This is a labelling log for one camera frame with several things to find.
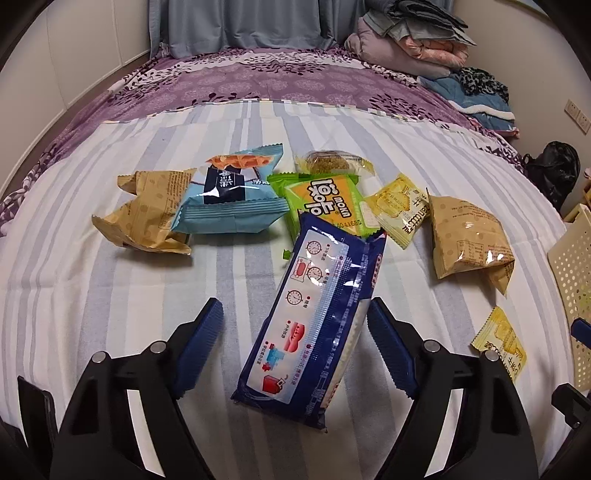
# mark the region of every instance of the yellow snack package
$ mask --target yellow snack package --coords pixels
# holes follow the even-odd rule
[[[494,350],[498,353],[513,382],[527,361],[525,349],[517,338],[505,312],[500,307],[493,309],[488,320],[472,341],[472,346],[479,352]]]
[[[429,216],[427,197],[402,173],[365,201],[382,228],[402,248],[409,246],[415,232]]]

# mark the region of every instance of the blue curtain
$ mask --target blue curtain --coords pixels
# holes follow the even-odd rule
[[[430,0],[451,11],[453,0]],[[152,56],[176,58],[225,47],[329,48],[343,44],[365,0],[150,0]]]

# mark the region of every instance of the light blue snack package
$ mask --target light blue snack package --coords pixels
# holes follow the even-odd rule
[[[267,182],[283,145],[210,158],[196,168],[177,209],[173,232],[258,233],[289,211]]]

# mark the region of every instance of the pillow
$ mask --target pillow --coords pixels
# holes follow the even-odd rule
[[[349,36],[345,47],[363,61],[396,72],[431,80],[448,77],[451,73],[447,67],[412,58],[398,46],[393,38],[380,37],[363,18],[359,19],[357,33]]]

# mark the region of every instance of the striped bed sheet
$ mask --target striped bed sheet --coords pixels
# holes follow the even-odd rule
[[[59,424],[92,353],[138,353],[217,297],[223,334],[180,401],[215,477],[373,479],[410,400],[394,387],[367,328],[327,410],[328,433],[230,400],[287,266],[282,252],[293,244],[282,220],[256,235],[195,235],[191,257],[117,248],[90,222],[129,199],[116,186],[119,174],[181,170],[276,142],[285,150],[279,171],[293,170],[294,156],[310,150],[346,150],[370,159],[384,183],[403,172],[432,194],[461,197],[499,218],[517,259],[506,297],[478,272],[437,280],[428,221],[404,251],[388,240],[375,295],[423,338],[462,354],[473,354],[469,344],[492,308],[503,308],[528,354],[517,390],[544,468],[569,431],[551,393],[573,382],[566,318],[546,260],[565,231],[557,212],[513,166],[478,149],[486,142],[478,133],[309,103],[245,100],[105,122],[39,179],[0,245],[0,416],[21,425],[22,375],[53,394]],[[445,463],[460,401],[454,393],[430,472]],[[147,465],[158,471],[145,425],[138,428]]]

